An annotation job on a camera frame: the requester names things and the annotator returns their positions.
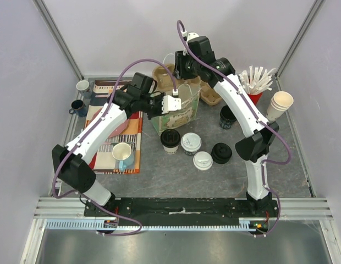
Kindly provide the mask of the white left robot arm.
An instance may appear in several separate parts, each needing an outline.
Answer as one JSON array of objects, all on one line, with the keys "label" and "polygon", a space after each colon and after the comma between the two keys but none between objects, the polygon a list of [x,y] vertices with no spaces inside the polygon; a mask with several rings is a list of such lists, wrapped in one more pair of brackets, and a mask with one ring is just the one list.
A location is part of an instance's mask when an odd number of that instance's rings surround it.
[{"label": "white left robot arm", "polygon": [[96,203],[96,210],[110,216],[115,196],[103,187],[90,168],[95,153],[117,127],[139,111],[150,117],[162,115],[164,95],[155,95],[157,82],[141,73],[121,88],[115,87],[95,119],[66,146],[52,150],[54,179],[60,179],[74,191]]}]

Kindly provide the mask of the aluminium frame post right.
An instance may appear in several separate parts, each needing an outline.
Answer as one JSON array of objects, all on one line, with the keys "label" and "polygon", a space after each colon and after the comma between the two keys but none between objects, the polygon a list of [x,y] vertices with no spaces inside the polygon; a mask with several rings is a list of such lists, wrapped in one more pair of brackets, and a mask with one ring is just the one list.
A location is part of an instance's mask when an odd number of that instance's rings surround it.
[{"label": "aluminium frame post right", "polygon": [[283,71],[285,70],[288,63],[292,59],[294,53],[298,49],[300,42],[303,40],[304,36],[306,35],[309,27],[311,26],[312,22],[314,21],[324,2],[325,2],[324,0],[313,1],[311,8],[309,9],[305,19],[300,25],[295,37],[293,38],[292,43],[290,44],[286,54],[283,57],[283,60],[281,61],[279,67],[276,70],[276,73],[274,74],[276,80],[278,80],[283,74]]}]

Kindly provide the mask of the grey ceramic mug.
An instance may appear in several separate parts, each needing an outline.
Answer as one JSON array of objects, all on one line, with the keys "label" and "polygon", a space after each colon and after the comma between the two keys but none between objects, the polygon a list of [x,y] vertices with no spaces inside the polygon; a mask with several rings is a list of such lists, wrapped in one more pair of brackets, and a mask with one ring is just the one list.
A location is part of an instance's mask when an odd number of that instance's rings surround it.
[{"label": "grey ceramic mug", "polygon": [[90,99],[93,92],[93,86],[87,80],[80,80],[76,84],[76,89],[85,99]]}]

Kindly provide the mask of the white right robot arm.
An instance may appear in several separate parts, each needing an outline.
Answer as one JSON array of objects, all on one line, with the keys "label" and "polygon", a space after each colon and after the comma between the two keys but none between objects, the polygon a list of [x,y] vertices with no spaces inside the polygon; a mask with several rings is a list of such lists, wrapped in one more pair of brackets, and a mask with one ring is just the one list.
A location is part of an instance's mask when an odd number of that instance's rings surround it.
[{"label": "white right robot arm", "polygon": [[191,32],[180,39],[185,50],[175,53],[174,75],[177,79],[200,77],[220,95],[234,114],[244,134],[244,138],[235,144],[235,149],[246,165],[246,196],[249,200],[246,209],[250,215],[260,216],[266,210],[265,202],[272,197],[267,189],[267,177],[264,175],[267,170],[262,162],[268,157],[279,126],[269,124],[243,90],[229,60],[215,57],[206,36]]}]

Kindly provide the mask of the white paper cup stack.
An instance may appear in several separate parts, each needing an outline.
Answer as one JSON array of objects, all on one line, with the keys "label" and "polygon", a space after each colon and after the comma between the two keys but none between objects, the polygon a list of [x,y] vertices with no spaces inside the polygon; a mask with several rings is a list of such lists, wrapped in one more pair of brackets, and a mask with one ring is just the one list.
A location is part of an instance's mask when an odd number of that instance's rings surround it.
[{"label": "white paper cup stack", "polygon": [[276,92],[271,98],[270,104],[267,108],[266,118],[272,122],[277,120],[290,106],[294,103],[291,94],[285,91]]}]

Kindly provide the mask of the colourful patterned placemat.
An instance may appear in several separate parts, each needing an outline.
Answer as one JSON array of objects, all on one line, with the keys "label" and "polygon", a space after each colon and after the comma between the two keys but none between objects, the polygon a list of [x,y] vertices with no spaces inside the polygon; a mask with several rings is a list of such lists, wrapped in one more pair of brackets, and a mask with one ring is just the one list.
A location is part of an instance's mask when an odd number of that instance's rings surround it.
[{"label": "colourful patterned placemat", "polygon": [[[90,106],[102,106],[106,103],[107,98],[96,98],[96,95],[110,95],[115,86],[113,80],[95,80],[92,83],[93,92],[90,99]],[[133,114],[129,119],[127,128],[118,136],[108,137],[107,140],[100,146],[92,161],[90,168],[95,173],[101,174],[121,174],[118,169],[118,162],[112,156],[113,147],[121,142],[129,144],[134,154],[134,163],[127,168],[124,174],[134,174],[140,172],[140,156],[141,156],[141,131],[143,113],[138,112]]]}]

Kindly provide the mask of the light blue ceramic mug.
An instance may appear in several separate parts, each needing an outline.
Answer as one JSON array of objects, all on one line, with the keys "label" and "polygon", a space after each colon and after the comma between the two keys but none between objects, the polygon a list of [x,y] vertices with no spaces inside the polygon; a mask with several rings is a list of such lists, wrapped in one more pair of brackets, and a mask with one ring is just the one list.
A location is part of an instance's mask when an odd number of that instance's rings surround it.
[{"label": "light blue ceramic mug", "polygon": [[121,142],[112,149],[112,156],[118,162],[119,171],[123,172],[134,163],[134,154],[129,144]]}]

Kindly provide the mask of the aluminium frame post left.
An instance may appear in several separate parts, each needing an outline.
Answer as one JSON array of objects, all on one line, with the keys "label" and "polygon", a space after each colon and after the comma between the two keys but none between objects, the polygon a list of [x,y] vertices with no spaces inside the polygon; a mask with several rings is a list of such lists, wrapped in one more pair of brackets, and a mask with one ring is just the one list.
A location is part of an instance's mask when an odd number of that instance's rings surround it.
[{"label": "aluminium frame post left", "polygon": [[68,61],[70,67],[72,68],[74,74],[79,80],[84,79],[84,75],[82,74],[81,70],[77,62],[75,61],[71,51],[68,48],[58,26],[56,25],[52,14],[48,10],[45,2],[43,0],[33,0],[36,8],[38,9],[39,13],[41,14],[42,18],[44,19],[47,27],[49,28],[53,38],[55,39],[56,43],[58,44],[60,50],[62,51],[65,59]]}]

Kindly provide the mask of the white wrapped straws bundle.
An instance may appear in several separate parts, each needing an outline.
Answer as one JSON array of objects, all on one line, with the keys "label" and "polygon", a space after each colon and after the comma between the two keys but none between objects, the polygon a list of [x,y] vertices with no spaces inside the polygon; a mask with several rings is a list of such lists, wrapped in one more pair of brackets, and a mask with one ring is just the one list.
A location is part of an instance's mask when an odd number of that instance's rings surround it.
[{"label": "white wrapped straws bundle", "polygon": [[249,70],[239,73],[239,80],[248,95],[258,95],[272,90],[274,72],[275,68],[268,70],[263,67],[249,66]]}]

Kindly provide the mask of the green patterned paper bag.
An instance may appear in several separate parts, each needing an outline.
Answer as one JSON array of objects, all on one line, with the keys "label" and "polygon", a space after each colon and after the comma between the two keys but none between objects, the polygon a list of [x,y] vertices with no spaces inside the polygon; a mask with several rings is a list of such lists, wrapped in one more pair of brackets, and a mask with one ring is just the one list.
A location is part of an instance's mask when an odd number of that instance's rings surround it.
[{"label": "green patterned paper bag", "polygon": [[161,134],[166,129],[183,126],[196,118],[201,86],[191,87],[189,84],[181,84],[177,89],[181,99],[181,110],[152,118],[151,123],[157,134]]}]

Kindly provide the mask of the white plastic cup lid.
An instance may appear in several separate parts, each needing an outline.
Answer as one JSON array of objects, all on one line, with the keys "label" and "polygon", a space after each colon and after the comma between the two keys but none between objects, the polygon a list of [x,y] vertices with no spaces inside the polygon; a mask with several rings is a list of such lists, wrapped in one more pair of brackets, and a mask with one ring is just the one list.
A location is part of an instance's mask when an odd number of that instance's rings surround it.
[{"label": "white plastic cup lid", "polygon": [[196,133],[186,133],[181,138],[181,146],[189,152],[197,151],[202,144],[202,140]]}]

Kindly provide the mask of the red ribbed paper cup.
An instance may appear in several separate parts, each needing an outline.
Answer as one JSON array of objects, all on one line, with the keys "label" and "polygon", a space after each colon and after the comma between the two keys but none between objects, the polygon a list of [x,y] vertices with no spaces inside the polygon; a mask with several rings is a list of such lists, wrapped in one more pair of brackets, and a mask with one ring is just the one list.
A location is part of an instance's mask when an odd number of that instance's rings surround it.
[{"label": "red ribbed paper cup", "polygon": [[261,93],[258,93],[256,95],[253,95],[253,94],[248,94],[248,97],[250,98],[250,100],[253,102],[254,105],[257,105],[259,99],[261,98],[262,96],[262,92]]}]

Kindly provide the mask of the white lid stack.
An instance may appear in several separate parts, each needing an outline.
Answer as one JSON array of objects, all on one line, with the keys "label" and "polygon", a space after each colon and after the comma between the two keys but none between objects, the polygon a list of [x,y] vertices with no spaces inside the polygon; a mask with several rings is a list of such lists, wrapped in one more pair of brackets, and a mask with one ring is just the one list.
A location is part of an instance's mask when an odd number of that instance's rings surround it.
[{"label": "white lid stack", "polygon": [[213,165],[213,158],[208,152],[200,151],[194,155],[193,164],[197,169],[207,171]]}]

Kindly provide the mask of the brown pulp cup carrier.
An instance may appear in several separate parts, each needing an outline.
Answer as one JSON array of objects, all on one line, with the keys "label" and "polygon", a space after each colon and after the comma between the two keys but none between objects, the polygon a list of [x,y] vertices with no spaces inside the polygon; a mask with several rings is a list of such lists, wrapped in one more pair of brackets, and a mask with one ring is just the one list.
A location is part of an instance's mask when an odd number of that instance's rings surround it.
[{"label": "brown pulp cup carrier", "polygon": [[[152,77],[157,81],[157,91],[160,92],[171,92],[173,90],[173,83],[168,72],[161,66],[155,67],[152,72]],[[175,83],[177,87],[181,84],[189,84],[191,87],[200,87],[201,80],[199,77],[193,79],[176,79]]]}]

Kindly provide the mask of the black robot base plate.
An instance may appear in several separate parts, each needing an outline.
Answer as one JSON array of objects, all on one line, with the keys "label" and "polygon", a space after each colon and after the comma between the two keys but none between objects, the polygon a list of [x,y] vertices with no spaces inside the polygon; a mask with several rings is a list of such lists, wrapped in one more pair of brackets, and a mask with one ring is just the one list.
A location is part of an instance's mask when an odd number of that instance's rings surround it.
[{"label": "black robot base plate", "polygon": [[144,224],[235,224],[240,218],[278,216],[276,200],[255,206],[254,202],[234,198],[146,198],[123,197],[105,209]]}]

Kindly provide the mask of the black paper cup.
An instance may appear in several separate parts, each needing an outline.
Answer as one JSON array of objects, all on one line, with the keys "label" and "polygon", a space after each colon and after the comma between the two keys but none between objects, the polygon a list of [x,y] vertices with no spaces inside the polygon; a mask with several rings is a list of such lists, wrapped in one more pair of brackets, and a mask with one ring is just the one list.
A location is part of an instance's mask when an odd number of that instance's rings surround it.
[{"label": "black paper cup", "polygon": [[237,119],[230,108],[227,105],[223,106],[220,111],[220,127],[222,129],[230,129],[236,121]]},{"label": "black paper cup", "polygon": [[194,148],[194,149],[189,149],[189,148],[183,148],[184,153],[188,156],[194,156],[197,154],[197,152],[199,151],[199,148]]}]

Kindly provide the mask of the black plastic lid stack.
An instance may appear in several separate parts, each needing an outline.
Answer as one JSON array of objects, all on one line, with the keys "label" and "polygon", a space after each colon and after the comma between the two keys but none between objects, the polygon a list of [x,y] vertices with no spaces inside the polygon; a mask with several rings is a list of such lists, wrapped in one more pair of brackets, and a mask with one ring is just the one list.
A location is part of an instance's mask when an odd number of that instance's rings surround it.
[{"label": "black plastic lid stack", "polygon": [[212,159],[215,163],[225,164],[232,157],[232,149],[225,143],[217,143],[211,151]]}]

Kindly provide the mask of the dark blue ceramic mug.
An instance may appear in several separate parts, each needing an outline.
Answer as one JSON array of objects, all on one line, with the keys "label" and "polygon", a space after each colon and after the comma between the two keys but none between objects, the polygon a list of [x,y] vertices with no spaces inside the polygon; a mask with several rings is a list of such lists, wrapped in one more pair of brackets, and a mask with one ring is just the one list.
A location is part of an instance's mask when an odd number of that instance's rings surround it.
[{"label": "dark blue ceramic mug", "polygon": [[71,109],[68,111],[69,114],[76,114],[79,117],[87,116],[87,107],[82,100],[75,100],[71,103]]}]

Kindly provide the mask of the pink dotted plate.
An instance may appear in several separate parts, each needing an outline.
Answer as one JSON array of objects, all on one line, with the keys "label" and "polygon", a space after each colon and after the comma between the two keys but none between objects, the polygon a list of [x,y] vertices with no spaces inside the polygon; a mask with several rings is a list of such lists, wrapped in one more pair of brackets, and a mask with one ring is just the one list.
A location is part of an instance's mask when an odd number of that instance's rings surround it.
[{"label": "pink dotted plate", "polygon": [[[94,118],[100,113],[102,106],[90,106],[86,116],[85,126],[93,121]],[[129,120],[127,119],[123,124],[118,126],[113,133],[110,134],[109,138],[120,135],[128,126]]]}]

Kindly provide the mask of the aluminium frame post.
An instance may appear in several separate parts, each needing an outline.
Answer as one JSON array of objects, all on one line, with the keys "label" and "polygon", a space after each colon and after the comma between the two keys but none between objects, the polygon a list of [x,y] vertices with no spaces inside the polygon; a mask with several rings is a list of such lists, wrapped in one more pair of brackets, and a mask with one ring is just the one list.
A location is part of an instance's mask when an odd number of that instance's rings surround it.
[{"label": "aluminium frame post", "polygon": [[75,61],[71,51],[68,48],[58,26],[56,25],[52,14],[48,10],[45,2],[43,0],[33,0],[36,8],[38,9],[39,13],[41,14],[42,18],[44,19],[47,27],[49,28],[53,38],[55,39],[56,43],[58,44],[60,50],[62,51],[65,59],[68,61],[70,67],[72,68],[74,74],[79,80],[84,79],[84,75],[82,74],[81,70],[77,62]]},{"label": "aluminium frame post", "polygon": [[274,74],[276,80],[278,80],[283,74],[283,71],[285,70],[288,63],[292,59],[294,53],[298,49],[300,42],[303,40],[304,36],[306,35],[309,27],[311,26],[312,22],[314,21],[324,2],[325,2],[324,0],[313,1],[311,8],[309,9],[305,19],[300,25],[295,37],[293,38],[292,43],[290,44],[286,54],[283,57],[283,60],[281,61],[279,67],[276,70],[276,73]]}]

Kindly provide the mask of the black plastic cup lid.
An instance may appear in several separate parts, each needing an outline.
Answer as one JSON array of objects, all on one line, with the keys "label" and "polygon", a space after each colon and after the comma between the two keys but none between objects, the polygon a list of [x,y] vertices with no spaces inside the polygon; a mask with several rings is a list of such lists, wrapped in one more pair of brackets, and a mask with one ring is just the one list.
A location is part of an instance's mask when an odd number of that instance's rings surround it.
[{"label": "black plastic cup lid", "polygon": [[175,129],[166,129],[161,133],[160,140],[163,146],[172,148],[180,143],[181,136]]}]

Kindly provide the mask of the brown pulp carrier stack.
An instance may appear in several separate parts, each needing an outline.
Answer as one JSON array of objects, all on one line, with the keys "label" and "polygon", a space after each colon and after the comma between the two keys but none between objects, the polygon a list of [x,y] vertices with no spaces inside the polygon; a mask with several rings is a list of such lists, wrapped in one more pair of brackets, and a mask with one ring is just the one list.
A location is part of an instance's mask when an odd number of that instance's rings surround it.
[{"label": "brown pulp carrier stack", "polygon": [[222,100],[220,95],[207,85],[201,86],[200,98],[209,106],[215,106]]}]

